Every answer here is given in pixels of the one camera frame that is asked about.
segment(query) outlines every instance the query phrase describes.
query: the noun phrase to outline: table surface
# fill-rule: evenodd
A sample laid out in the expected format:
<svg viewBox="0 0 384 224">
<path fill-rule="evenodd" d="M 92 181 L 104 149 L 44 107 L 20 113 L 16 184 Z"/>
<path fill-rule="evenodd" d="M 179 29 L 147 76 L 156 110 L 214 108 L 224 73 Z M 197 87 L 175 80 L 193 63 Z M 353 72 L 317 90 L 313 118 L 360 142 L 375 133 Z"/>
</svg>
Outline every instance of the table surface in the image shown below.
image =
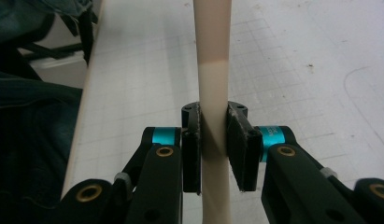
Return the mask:
<svg viewBox="0 0 384 224">
<path fill-rule="evenodd" d="M 106 0 L 64 184 L 113 182 L 147 126 L 180 126 L 198 101 L 192 0 Z M 252 125 L 290 126 L 350 188 L 384 178 L 384 1 L 234 0 L 229 100 Z M 234 223 L 266 223 L 231 178 Z M 184 223 L 201 198 L 184 194 Z"/>
</svg>

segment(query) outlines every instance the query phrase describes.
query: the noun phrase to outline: denim jacket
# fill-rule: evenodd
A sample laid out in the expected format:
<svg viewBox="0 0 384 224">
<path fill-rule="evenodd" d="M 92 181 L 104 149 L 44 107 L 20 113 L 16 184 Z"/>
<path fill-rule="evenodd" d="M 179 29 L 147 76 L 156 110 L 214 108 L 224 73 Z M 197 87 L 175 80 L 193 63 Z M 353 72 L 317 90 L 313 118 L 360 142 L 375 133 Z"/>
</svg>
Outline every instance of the denim jacket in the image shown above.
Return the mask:
<svg viewBox="0 0 384 224">
<path fill-rule="evenodd" d="M 82 90 L 0 73 L 0 223 L 44 223 L 61 197 Z"/>
</svg>

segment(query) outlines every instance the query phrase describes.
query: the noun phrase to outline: white rod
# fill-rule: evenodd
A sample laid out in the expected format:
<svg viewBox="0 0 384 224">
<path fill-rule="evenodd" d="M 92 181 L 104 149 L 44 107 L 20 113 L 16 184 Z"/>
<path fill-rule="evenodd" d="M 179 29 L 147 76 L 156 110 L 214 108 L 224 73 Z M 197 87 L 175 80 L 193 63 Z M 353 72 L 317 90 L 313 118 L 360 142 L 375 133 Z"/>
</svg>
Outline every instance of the white rod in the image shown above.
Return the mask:
<svg viewBox="0 0 384 224">
<path fill-rule="evenodd" d="M 202 112 L 203 224 L 230 224 L 226 112 L 231 0 L 194 0 Z"/>
</svg>

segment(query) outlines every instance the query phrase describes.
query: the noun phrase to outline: clamp jaw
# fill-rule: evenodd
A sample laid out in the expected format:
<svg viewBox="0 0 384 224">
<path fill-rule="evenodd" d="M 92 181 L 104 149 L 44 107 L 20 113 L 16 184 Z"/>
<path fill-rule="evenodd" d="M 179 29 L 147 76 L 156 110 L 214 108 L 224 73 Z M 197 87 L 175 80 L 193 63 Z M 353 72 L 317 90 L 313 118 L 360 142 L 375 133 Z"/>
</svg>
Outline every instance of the clamp jaw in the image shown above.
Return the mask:
<svg viewBox="0 0 384 224">
<path fill-rule="evenodd" d="M 112 184 L 89 179 L 65 195 L 50 223 L 181 223 L 182 191 L 201 193 L 201 113 L 182 107 L 182 128 L 145 129 Z M 256 190 L 270 223 L 384 223 L 384 180 L 345 187 L 296 142 L 286 126 L 251 126 L 248 109 L 229 102 L 227 153 L 241 191 Z"/>
</svg>

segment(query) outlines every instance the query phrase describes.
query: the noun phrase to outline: white table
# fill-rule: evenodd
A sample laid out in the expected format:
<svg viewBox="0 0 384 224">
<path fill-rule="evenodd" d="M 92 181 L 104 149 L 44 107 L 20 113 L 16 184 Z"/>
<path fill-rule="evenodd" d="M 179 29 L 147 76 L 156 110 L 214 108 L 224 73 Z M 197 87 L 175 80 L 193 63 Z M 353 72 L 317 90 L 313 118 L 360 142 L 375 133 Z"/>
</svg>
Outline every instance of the white table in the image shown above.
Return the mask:
<svg viewBox="0 0 384 224">
<path fill-rule="evenodd" d="M 384 178 L 384 1 L 234 0 L 229 100 L 252 125 L 287 125 L 353 188 Z M 113 181 L 147 126 L 180 126 L 198 101 L 192 1 L 106 0 L 64 185 Z M 265 223 L 231 178 L 234 223 Z M 201 198 L 184 196 L 184 223 Z"/>
</svg>

